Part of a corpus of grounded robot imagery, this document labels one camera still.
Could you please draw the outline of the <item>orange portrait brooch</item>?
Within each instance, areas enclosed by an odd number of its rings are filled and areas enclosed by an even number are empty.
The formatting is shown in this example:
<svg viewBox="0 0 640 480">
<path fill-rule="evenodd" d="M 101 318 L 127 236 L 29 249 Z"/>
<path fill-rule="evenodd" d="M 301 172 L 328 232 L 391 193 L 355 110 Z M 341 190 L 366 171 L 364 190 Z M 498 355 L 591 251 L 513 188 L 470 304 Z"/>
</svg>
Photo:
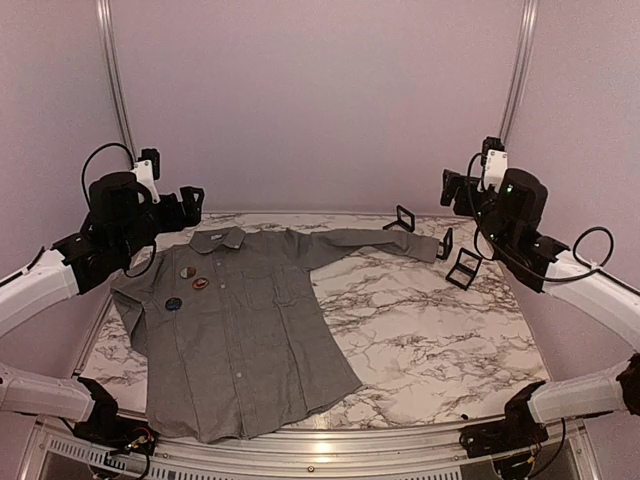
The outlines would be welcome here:
<svg viewBox="0 0 640 480">
<path fill-rule="evenodd" d="M 200 277 L 193 281 L 192 288 L 196 291 L 199 291 L 205 289 L 208 285 L 209 280 L 204 277 Z"/>
</svg>

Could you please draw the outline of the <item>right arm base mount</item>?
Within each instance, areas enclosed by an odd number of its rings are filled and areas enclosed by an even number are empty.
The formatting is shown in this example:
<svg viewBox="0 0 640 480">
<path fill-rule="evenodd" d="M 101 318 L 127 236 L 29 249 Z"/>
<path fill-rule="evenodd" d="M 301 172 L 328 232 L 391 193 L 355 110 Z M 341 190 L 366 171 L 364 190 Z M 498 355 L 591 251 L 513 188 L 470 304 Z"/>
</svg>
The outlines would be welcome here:
<svg viewBox="0 0 640 480">
<path fill-rule="evenodd" d="M 504 406 L 502 420 L 465 426 L 459 443 L 469 458 L 505 453 L 542 444 L 549 439 L 546 428 L 536 423 L 528 407 L 532 394 L 545 381 L 532 383 L 516 393 Z"/>
</svg>

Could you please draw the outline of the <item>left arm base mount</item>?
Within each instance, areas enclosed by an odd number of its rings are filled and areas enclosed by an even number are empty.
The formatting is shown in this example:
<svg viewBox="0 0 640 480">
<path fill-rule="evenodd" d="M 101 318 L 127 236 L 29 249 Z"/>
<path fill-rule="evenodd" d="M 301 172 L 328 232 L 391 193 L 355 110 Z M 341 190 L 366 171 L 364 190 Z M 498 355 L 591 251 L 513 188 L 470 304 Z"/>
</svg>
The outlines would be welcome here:
<svg viewBox="0 0 640 480">
<path fill-rule="evenodd" d="M 112 449 L 113 455 L 140 453 L 151 456 L 156 448 L 158 433 L 144 421 L 126 418 L 118 414 L 117 401 L 97 381 L 78 377 L 89 390 L 94 401 L 86 421 L 78 421 L 73 427 L 76 437 Z"/>
</svg>

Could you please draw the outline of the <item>grey button-up shirt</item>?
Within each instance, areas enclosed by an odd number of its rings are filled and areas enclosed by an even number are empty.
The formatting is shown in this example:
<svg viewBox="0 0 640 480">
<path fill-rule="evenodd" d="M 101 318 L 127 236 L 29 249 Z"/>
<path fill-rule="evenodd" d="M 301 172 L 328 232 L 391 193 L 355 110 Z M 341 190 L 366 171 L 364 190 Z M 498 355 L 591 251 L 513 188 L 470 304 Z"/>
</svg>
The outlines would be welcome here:
<svg viewBox="0 0 640 480">
<path fill-rule="evenodd" d="M 435 238 L 337 229 L 198 231 L 111 286 L 148 365 L 145 416 L 167 437 L 253 438 L 327 410 L 361 382 L 335 342 L 310 275 L 364 247 L 425 263 Z M 196 275 L 182 279 L 184 267 Z M 209 285 L 196 291 L 195 279 Z M 164 304 L 179 297 L 174 312 Z"/>
</svg>

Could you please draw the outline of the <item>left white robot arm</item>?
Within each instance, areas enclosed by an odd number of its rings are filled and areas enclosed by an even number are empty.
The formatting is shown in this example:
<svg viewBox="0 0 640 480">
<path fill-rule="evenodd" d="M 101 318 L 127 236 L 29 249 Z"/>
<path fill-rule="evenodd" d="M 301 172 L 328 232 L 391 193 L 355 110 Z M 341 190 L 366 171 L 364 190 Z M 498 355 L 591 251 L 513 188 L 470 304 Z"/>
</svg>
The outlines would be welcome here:
<svg viewBox="0 0 640 480">
<path fill-rule="evenodd" d="M 200 223 L 203 189 L 185 186 L 158 194 L 152 175 L 116 172 L 93 182 L 89 212 L 79 232 L 41 250 L 27 266 L 1 282 L 1 332 L 8 334 L 40 312 L 102 285 L 130 269 L 138 252 L 158 235 Z M 85 422 L 106 445 L 125 438 L 126 423 L 105 406 L 88 382 L 1 367 L 1 408 Z"/>
</svg>

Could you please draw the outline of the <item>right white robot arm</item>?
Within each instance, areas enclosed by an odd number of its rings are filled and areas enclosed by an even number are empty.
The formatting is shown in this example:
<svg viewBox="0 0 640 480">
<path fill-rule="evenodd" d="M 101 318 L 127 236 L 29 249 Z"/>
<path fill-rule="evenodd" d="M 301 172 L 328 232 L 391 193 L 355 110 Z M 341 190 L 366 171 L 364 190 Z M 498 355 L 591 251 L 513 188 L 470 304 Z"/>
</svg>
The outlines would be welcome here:
<svg viewBox="0 0 640 480">
<path fill-rule="evenodd" d="M 639 290 L 579 257 L 575 246 L 542 235 L 537 227 L 548 197 L 532 174 L 509 168 L 497 186 L 451 170 L 443 172 L 441 204 L 474 219 L 479 234 L 513 276 L 531 290 L 577 308 L 623 339 L 631 357 L 603 370 L 534 386 L 513 398 L 495 438 L 515 448 L 535 424 L 611 412 L 639 412 Z"/>
</svg>

